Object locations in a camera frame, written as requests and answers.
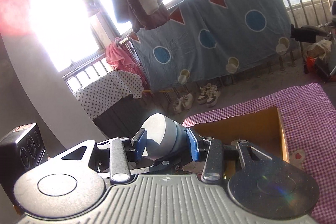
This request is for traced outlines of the white sneaker pair near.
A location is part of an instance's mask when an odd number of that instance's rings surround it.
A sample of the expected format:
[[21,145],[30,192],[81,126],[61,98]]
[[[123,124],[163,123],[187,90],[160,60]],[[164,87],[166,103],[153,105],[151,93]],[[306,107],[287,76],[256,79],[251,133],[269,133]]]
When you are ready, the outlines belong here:
[[188,93],[187,95],[177,98],[173,103],[173,110],[175,114],[180,114],[182,110],[190,110],[193,105],[193,95]]

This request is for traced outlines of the purple checkered tablecloth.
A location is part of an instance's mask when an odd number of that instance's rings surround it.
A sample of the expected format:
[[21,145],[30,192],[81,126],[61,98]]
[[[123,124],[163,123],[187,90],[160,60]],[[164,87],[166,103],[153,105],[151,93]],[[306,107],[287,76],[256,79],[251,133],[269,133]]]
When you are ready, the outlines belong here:
[[318,182],[320,198],[313,210],[318,223],[335,223],[335,107],[318,83],[292,86],[271,95],[195,114],[185,127],[255,113],[280,110],[290,152],[303,149],[303,167]]

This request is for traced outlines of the blue patterned blanket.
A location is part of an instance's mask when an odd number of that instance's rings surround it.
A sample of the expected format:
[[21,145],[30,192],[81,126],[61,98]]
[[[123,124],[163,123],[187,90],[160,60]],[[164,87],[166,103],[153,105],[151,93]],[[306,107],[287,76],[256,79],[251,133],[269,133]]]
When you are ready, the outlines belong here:
[[133,46],[151,90],[232,75],[298,48],[283,0],[184,0]]

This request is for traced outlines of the pink hanging garment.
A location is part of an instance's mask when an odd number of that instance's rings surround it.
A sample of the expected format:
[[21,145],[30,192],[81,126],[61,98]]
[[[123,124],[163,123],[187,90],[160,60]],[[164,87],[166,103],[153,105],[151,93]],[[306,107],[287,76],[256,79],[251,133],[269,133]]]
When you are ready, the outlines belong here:
[[125,44],[122,46],[118,44],[120,41],[121,39],[117,37],[106,47],[106,62],[114,70],[126,71],[139,75],[139,77],[141,77],[143,88],[145,90],[150,90],[149,83],[147,82],[146,76],[139,66],[139,63],[126,48]]

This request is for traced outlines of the dark cabinet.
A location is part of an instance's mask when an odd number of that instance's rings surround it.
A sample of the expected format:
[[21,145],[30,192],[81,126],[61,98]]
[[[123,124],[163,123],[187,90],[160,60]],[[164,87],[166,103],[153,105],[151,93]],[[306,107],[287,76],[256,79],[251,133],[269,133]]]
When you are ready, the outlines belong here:
[[144,121],[157,112],[153,102],[146,103],[144,99],[134,99],[129,95],[105,110],[93,122],[108,139],[132,138]]

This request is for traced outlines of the polka dot cloth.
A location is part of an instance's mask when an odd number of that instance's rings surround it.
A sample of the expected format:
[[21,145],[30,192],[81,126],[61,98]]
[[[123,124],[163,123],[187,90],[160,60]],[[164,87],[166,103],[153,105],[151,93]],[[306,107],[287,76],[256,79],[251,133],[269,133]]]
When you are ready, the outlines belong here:
[[96,119],[121,99],[142,97],[142,81],[137,74],[115,70],[74,93],[91,120]]

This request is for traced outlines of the wheelchair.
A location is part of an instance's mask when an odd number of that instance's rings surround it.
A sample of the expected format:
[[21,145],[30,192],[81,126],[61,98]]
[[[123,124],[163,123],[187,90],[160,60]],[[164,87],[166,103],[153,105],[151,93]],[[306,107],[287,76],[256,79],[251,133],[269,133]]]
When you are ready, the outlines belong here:
[[307,43],[303,54],[303,72],[314,73],[324,82],[335,81],[335,0],[332,0],[331,21],[320,26],[291,25],[290,37],[299,43]]

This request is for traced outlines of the white green sneaker pair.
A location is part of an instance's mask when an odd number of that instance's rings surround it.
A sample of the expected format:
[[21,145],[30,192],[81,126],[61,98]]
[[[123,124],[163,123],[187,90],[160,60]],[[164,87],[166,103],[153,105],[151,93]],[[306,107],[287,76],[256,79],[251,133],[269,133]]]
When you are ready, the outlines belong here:
[[217,85],[208,83],[206,86],[199,88],[199,96],[197,102],[199,105],[207,105],[207,107],[214,107],[221,95],[221,91]]

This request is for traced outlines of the white pill bottle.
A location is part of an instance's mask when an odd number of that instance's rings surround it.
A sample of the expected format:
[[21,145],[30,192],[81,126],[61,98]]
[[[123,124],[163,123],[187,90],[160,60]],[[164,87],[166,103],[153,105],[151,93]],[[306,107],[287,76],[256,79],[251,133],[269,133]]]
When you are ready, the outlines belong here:
[[188,145],[186,128],[163,114],[151,115],[141,128],[147,132],[142,156],[152,161],[175,153]]

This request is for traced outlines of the brown cardboard box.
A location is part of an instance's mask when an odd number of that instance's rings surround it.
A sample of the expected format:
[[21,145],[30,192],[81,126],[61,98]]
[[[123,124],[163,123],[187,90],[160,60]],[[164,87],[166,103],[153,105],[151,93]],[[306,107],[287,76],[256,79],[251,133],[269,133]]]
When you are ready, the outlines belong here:
[[289,162],[288,145],[280,110],[265,110],[192,126],[199,135],[219,139],[223,144],[234,145],[247,140],[267,153]]

